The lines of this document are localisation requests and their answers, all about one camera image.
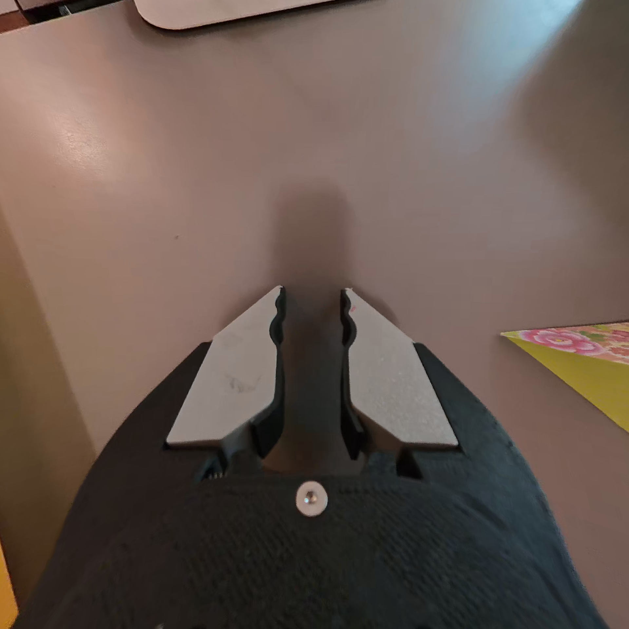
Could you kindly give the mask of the yellow box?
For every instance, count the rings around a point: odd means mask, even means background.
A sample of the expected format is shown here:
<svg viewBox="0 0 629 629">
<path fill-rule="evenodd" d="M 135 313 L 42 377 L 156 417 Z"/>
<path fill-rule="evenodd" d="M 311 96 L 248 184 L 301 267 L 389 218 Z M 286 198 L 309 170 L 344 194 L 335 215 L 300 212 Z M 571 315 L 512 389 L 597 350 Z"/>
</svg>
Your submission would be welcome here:
<svg viewBox="0 0 629 629">
<path fill-rule="evenodd" d="M 11 628 L 18 614 L 19 607 L 1 544 L 1 628 Z"/>
</svg>

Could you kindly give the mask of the white rounded pad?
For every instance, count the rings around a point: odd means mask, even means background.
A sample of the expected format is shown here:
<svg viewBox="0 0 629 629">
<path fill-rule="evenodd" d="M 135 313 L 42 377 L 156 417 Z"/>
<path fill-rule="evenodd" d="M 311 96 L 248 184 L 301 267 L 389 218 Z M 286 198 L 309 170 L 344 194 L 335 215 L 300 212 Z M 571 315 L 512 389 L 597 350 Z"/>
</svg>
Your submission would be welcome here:
<svg viewBox="0 0 629 629">
<path fill-rule="evenodd" d="M 283 12 L 342 4 L 342 1 L 134 1 L 149 25 L 167 31 L 185 31 Z"/>
</svg>

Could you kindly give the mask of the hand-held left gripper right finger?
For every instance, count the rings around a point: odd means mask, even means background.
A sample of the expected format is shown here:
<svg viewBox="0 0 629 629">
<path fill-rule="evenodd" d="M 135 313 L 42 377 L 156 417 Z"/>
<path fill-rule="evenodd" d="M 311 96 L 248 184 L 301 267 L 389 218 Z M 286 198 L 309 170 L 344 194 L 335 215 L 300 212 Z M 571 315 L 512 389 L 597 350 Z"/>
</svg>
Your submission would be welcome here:
<svg viewBox="0 0 629 629">
<path fill-rule="evenodd" d="M 340 318 L 340 425 L 350 459 L 458 449 L 413 340 L 350 288 L 341 290 Z"/>
</svg>

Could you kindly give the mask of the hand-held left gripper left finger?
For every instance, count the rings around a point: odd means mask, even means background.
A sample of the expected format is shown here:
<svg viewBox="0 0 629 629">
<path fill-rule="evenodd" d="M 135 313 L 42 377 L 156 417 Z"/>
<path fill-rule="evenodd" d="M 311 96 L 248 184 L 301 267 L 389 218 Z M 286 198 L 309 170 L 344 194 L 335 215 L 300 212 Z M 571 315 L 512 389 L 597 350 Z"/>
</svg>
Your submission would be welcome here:
<svg viewBox="0 0 629 629">
<path fill-rule="evenodd" d="M 276 286 L 214 336 L 167 446 L 270 454 L 284 428 L 285 317 L 286 290 Z"/>
</svg>

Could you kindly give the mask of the floral origami paper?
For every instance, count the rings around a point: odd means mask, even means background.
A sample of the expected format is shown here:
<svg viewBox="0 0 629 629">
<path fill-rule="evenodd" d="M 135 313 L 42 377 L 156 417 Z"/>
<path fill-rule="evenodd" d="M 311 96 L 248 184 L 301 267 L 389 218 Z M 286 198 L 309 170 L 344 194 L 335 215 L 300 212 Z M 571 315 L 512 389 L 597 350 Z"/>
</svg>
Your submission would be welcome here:
<svg viewBox="0 0 629 629">
<path fill-rule="evenodd" d="M 502 332 L 628 431 L 628 322 Z"/>
</svg>

